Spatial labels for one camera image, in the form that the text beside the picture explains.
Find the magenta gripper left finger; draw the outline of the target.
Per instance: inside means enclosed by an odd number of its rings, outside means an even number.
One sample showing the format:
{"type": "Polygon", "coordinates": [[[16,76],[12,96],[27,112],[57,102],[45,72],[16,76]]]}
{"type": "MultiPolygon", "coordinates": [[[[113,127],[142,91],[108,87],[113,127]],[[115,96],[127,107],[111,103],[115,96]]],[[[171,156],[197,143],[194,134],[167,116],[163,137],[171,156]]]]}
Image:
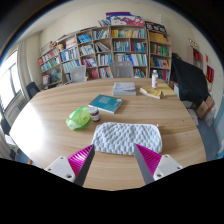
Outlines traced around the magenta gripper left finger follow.
{"type": "Polygon", "coordinates": [[[95,155],[94,145],[89,145],[68,157],[68,162],[75,174],[74,183],[82,186],[95,155]]]}

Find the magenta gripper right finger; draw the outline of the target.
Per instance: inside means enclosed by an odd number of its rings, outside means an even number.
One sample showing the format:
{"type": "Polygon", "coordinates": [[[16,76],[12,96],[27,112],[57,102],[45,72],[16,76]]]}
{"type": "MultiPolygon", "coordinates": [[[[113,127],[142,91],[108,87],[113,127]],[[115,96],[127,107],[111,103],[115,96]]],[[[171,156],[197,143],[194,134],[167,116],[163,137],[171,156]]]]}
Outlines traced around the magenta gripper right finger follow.
{"type": "Polygon", "coordinates": [[[134,155],[139,165],[141,174],[145,184],[150,184],[154,181],[153,175],[158,167],[162,156],[151,149],[136,144],[134,146],[134,155]]]}

